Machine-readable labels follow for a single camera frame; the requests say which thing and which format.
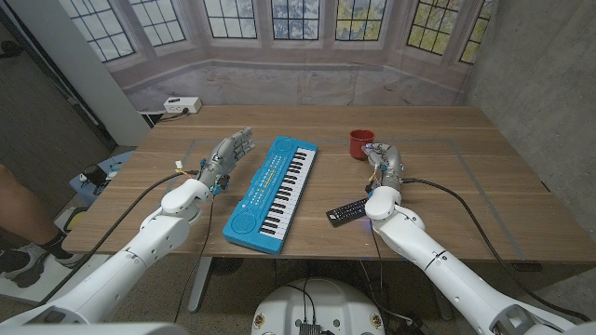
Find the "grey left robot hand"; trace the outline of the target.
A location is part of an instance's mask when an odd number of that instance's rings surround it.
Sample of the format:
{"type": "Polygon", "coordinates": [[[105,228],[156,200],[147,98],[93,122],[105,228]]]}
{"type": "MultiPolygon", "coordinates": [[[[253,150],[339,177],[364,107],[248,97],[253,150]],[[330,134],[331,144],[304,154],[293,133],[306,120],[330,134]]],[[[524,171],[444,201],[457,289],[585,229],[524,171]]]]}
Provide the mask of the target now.
{"type": "Polygon", "coordinates": [[[251,127],[245,127],[239,132],[223,139],[211,151],[198,180],[205,184],[211,191],[220,178],[234,170],[237,161],[255,148],[251,140],[251,127]]]}

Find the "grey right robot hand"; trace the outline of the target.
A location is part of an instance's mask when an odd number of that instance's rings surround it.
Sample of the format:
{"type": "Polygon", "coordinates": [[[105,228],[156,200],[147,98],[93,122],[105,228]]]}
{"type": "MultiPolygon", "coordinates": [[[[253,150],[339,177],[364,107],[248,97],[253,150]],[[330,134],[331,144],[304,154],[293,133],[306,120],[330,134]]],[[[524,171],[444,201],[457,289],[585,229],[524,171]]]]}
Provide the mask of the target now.
{"type": "Polygon", "coordinates": [[[368,162],[373,166],[372,180],[376,186],[388,186],[400,190],[404,167],[399,149],[395,145],[375,142],[361,147],[368,162]]]}

